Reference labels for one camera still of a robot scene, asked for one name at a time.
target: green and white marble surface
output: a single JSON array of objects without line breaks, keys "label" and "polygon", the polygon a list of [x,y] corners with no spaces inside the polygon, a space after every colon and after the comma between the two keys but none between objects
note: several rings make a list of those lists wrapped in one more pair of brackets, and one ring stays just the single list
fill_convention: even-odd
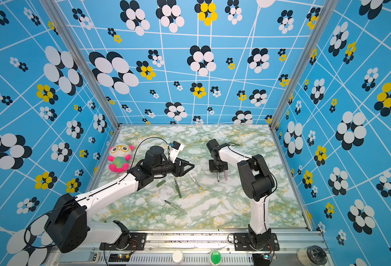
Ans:
[{"label": "green and white marble surface", "polygon": [[[224,229],[247,228],[250,222],[250,202],[246,197],[236,168],[230,166],[228,181],[223,174],[209,171],[210,154],[206,143],[216,139],[219,144],[234,142],[237,150],[246,154],[261,154],[278,181],[278,188],[269,201],[271,227],[306,227],[285,168],[267,125],[149,125],[123,126],[116,145],[133,145],[148,137],[161,137],[171,143],[185,145],[178,157],[195,164],[192,175],[203,188],[200,190],[189,175],[177,178],[182,198],[174,190],[174,176],[167,175],[166,183],[154,179],[145,188],[108,205],[93,217],[95,221],[119,220],[130,230],[135,229]],[[166,147],[159,139],[142,143],[135,164],[145,157],[150,146]],[[119,177],[105,169],[99,186]],[[182,213],[164,200],[180,205]]]}]

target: pink plush toy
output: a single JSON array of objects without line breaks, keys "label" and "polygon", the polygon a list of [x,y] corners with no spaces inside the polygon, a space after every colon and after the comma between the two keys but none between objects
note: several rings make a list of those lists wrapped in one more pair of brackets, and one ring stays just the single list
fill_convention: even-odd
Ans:
[{"label": "pink plush toy", "polygon": [[110,155],[108,156],[108,161],[112,162],[108,168],[115,173],[125,172],[129,169],[129,164],[126,161],[129,161],[132,158],[132,150],[135,149],[134,146],[124,146],[118,145],[110,148]]}]

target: plush toy foot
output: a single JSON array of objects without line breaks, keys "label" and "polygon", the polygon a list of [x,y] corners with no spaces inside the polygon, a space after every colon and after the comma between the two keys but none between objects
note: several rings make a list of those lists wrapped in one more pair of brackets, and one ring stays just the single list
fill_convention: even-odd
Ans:
[{"label": "plush toy foot", "polygon": [[115,165],[115,164],[110,164],[109,166],[108,166],[108,168],[111,170],[111,171],[113,171],[113,172],[115,172],[115,173],[121,173],[121,172],[125,172],[127,169],[129,169],[129,164],[128,163],[125,163],[125,164],[123,164],[123,167],[121,167],[121,168],[117,168],[117,166]]}]

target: green lid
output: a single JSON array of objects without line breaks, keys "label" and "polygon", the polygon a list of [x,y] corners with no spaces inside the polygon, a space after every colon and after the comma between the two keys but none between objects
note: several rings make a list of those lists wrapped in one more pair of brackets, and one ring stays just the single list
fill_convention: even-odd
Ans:
[{"label": "green lid", "polygon": [[219,264],[221,260],[220,253],[217,251],[214,251],[210,254],[210,260],[212,261],[213,264]]}]

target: blue patterned backdrop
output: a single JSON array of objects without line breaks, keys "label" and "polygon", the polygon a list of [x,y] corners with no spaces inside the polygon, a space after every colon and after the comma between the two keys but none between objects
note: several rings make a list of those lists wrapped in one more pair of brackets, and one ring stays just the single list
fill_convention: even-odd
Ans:
[{"label": "blue patterned backdrop", "polygon": [[104,114],[40,2],[0,2],[1,266],[43,262],[47,249],[27,246],[23,228],[86,191],[114,130]]},{"label": "blue patterned backdrop", "polygon": [[324,0],[56,3],[121,123],[257,124]]},{"label": "blue patterned backdrop", "polygon": [[273,130],[334,263],[391,265],[391,1],[339,1]]}]

